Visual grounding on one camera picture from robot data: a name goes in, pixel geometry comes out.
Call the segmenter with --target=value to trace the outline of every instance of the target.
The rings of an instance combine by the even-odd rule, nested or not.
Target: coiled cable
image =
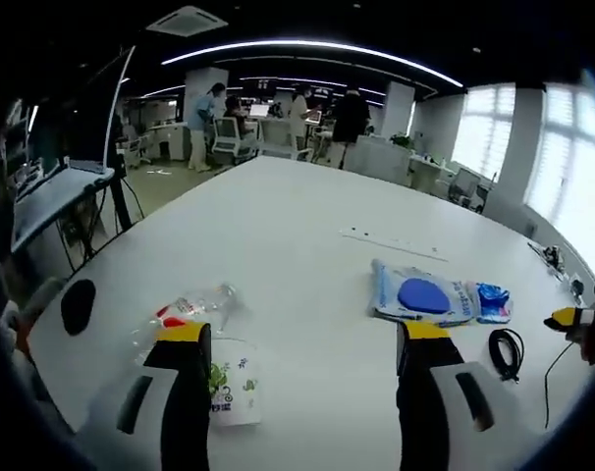
[[[501,375],[501,381],[514,380],[518,382],[518,372],[522,366],[522,360],[524,359],[524,340],[518,332],[512,329],[497,329],[492,331],[490,334],[489,347],[490,357],[492,363]],[[512,355],[512,362],[507,363],[503,352],[500,348],[500,343],[503,342],[510,350]]]

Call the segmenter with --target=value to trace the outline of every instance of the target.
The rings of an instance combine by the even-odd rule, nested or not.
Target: black shirt
[[[345,95],[333,112],[337,123],[333,130],[333,141],[356,142],[360,134],[365,133],[369,120],[369,108],[360,95]]]

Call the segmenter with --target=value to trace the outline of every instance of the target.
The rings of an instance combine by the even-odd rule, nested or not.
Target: wall
[[[189,118],[190,106],[197,97],[208,93],[210,88],[212,88],[212,85],[217,82],[227,85],[228,77],[228,71],[216,69],[214,67],[187,72],[184,95],[184,121]],[[215,101],[215,114],[217,116],[223,116],[224,111],[224,100]]]
[[[426,152],[450,161],[457,132],[464,95],[436,98],[415,107],[411,136],[424,133]],[[594,278],[564,237],[544,218],[524,205],[524,198],[535,165],[538,141],[544,114],[544,91],[517,88],[515,92],[512,132],[499,180],[488,197],[484,214],[517,232],[523,233],[533,225],[533,239],[542,245],[557,245],[562,249],[568,273],[576,273],[585,284],[586,302],[591,298]],[[452,162],[456,170],[459,165]]]
[[[543,90],[516,89],[512,133],[505,153],[503,169],[495,187],[503,195],[509,196],[511,201],[524,200],[529,176],[535,164],[543,112]]]
[[[374,133],[380,134],[383,129],[383,109],[369,105],[369,124],[374,127]]]
[[[440,159],[451,160],[464,97],[463,94],[445,96],[417,103],[410,135],[414,137],[417,131],[424,134],[422,151]]]
[[[175,120],[177,106],[169,105],[170,102],[176,101],[175,98],[170,100],[151,100],[147,101],[142,107],[142,122],[145,127],[151,128],[155,126],[156,122],[164,122],[166,120]]]
[[[406,132],[415,89],[394,81],[387,87],[381,134],[389,139],[398,132]]]
[[[542,245],[557,245],[564,255],[567,272],[576,273],[585,285],[584,300],[592,299],[594,276],[566,239],[544,218],[524,204],[526,191],[535,166],[544,116],[544,91],[517,88],[515,91],[512,132],[505,153],[501,176],[494,186],[496,197],[504,204],[487,209],[495,212],[497,221],[515,229],[524,219],[535,226],[533,239]]]

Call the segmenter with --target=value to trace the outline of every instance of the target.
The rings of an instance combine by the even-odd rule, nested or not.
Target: black cable
[[[114,208],[114,232],[116,236],[119,234],[119,215],[117,214],[117,208]]]
[[[64,247],[64,253],[66,253],[66,259],[69,261],[69,265],[71,265],[71,272],[75,272],[75,265],[73,265],[73,260],[71,259],[71,254],[69,253],[69,248],[66,246],[64,242],[64,235],[62,234],[62,229],[60,228],[60,220],[55,222],[55,227],[58,228],[58,234],[60,235],[60,241],[62,242],[62,246]]]
[[[503,353],[500,349],[500,343],[504,342],[510,349],[512,354],[512,363],[508,364],[503,357]],[[497,329],[492,331],[489,339],[490,357],[494,367],[501,375],[501,381],[514,380],[518,382],[517,373],[520,371],[522,366],[522,360],[524,359],[524,340],[518,334],[518,332],[512,329]]]
[[[544,374],[544,403],[546,405],[546,421],[544,422],[545,429],[549,428],[549,415],[550,415],[550,411],[549,411],[549,373],[551,373],[551,370],[553,369],[555,364],[560,360],[560,358],[562,358],[564,353],[566,353],[568,351],[568,349],[570,347],[572,347],[573,345],[574,345],[574,342],[569,343],[568,346],[566,348],[564,348],[559,355],[557,355],[557,358],[555,358],[555,361],[553,361],[553,363],[551,363],[551,366],[549,366],[549,369],[546,370],[546,373]]]
[[[125,179],[121,179],[121,181],[125,184],[125,186],[127,188],[130,189],[130,191],[132,192],[132,194],[134,195],[134,199],[136,200],[136,204],[138,205],[138,211],[140,211],[140,216],[142,216],[142,219],[144,219],[144,212],[142,211],[142,206],[140,206],[140,201],[138,201],[138,196],[136,196],[136,192],[132,189],[132,187],[130,186],[130,184],[127,182],[127,180]]]
[[[101,196],[101,202],[99,203],[99,209],[92,213],[92,217],[90,218],[90,225],[88,227],[88,243],[92,244],[92,238],[94,237],[94,230],[97,226],[97,221],[101,217],[101,211],[103,211],[103,204],[105,203],[105,193],[106,189],[103,189],[103,195]],[[85,262],[90,255],[94,255],[94,253],[90,254],[88,250],[83,254],[83,261]]]

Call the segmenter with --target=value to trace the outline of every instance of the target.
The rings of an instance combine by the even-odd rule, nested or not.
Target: blue packaging
[[[510,292],[496,285],[477,283],[481,312],[476,320],[481,324],[506,324],[512,318]]]

